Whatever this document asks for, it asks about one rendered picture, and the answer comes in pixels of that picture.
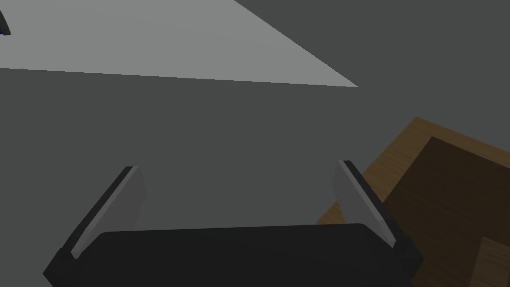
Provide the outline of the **brown wooden cabinet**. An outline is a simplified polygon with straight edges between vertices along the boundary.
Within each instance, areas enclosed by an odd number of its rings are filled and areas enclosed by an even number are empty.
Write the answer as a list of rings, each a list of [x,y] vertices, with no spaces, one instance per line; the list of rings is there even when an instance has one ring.
[[[417,117],[363,177],[416,247],[382,287],[510,287],[510,152]]]

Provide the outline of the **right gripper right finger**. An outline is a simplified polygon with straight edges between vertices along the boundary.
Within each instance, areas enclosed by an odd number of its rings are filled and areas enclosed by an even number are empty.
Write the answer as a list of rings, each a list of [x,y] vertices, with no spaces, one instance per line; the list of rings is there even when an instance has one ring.
[[[351,161],[335,163],[333,190],[345,224],[356,233],[352,241],[357,245],[410,247],[410,238]]]

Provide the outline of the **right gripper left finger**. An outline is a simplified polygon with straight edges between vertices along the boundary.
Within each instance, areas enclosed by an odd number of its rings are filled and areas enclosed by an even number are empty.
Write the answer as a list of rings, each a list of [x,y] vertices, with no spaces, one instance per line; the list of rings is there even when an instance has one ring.
[[[78,259],[102,233],[133,230],[146,194],[141,167],[125,167],[72,231],[63,252]]]

